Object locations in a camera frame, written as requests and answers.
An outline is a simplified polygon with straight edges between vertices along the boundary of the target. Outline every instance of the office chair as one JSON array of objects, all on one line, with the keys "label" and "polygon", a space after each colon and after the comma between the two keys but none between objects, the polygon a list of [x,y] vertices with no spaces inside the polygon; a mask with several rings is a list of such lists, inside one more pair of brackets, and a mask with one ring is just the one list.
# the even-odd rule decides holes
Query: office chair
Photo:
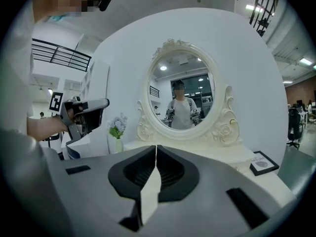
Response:
[{"label": "office chair", "polygon": [[298,111],[296,108],[291,108],[288,111],[288,132],[287,132],[287,138],[290,140],[290,142],[286,143],[290,147],[293,146],[297,150],[300,148],[300,144],[294,142],[294,140],[300,139],[303,134],[303,129],[300,131],[300,122],[301,122],[301,116],[298,114]]}]

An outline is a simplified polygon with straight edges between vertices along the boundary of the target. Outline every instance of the black railing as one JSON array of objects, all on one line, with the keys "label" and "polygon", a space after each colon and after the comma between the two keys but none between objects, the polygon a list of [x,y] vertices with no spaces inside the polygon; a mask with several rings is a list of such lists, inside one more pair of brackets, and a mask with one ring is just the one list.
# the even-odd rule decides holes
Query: black railing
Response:
[{"label": "black railing", "polygon": [[155,97],[159,97],[159,90],[150,86],[149,88],[149,94],[155,96]]},{"label": "black railing", "polygon": [[[269,26],[269,18],[273,16],[273,13],[276,10],[278,0],[271,0],[272,5],[270,5],[270,8],[268,8],[270,0],[267,0],[267,2],[265,4],[264,4],[264,1],[265,0],[261,0],[259,3],[259,0],[255,0],[254,9],[252,11],[252,15],[251,15],[251,18],[249,21],[249,24],[252,25],[253,19],[257,13],[257,17],[256,17],[256,20],[253,24],[253,28],[255,28],[256,24],[258,23],[258,27],[257,27],[256,31],[260,36],[263,36],[263,34],[266,32],[265,29],[268,28],[268,26]],[[261,16],[261,19],[258,20],[261,10],[263,10],[263,14]]]},{"label": "black railing", "polygon": [[39,39],[33,39],[34,60],[46,61],[87,72],[89,55]]}]

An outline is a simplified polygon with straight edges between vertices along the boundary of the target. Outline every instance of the white shirt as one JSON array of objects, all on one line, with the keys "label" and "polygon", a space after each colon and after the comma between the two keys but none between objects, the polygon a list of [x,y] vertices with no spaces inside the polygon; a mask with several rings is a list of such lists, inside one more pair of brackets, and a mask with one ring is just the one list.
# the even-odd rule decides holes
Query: white shirt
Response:
[{"label": "white shirt", "polygon": [[[190,120],[191,108],[186,98],[184,101],[178,101],[174,99],[174,117],[171,123],[171,128],[177,130],[185,130],[193,127],[193,122]],[[197,106],[194,101],[192,101],[192,110],[197,109]]]},{"label": "white shirt", "polygon": [[308,114],[312,114],[312,105],[308,105],[307,111]]},{"label": "white shirt", "polygon": [[33,3],[29,0],[11,25],[0,52],[0,128],[27,134],[27,116],[32,116],[29,90],[33,69]]}]

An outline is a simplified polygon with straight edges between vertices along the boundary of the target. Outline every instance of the small picture frame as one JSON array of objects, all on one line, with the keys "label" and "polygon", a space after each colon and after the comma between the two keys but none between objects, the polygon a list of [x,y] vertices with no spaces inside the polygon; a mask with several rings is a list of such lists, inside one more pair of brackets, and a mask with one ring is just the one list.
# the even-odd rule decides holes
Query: small picture frame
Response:
[{"label": "small picture frame", "polygon": [[254,152],[256,157],[252,159],[250,169],[255,176],[267,174],[279,168],[273,160],[267,157],[263,152]]}]

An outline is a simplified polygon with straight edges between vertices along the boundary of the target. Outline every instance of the floor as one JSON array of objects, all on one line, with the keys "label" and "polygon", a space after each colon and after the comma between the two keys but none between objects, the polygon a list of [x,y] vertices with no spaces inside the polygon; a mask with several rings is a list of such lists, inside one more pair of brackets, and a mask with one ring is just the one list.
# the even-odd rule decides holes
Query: floor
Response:
[{"label": "floor", "polygon": [[299,197],[316,170],[316,124],[304,129],[300,149],[286,146],[279,178]]}]

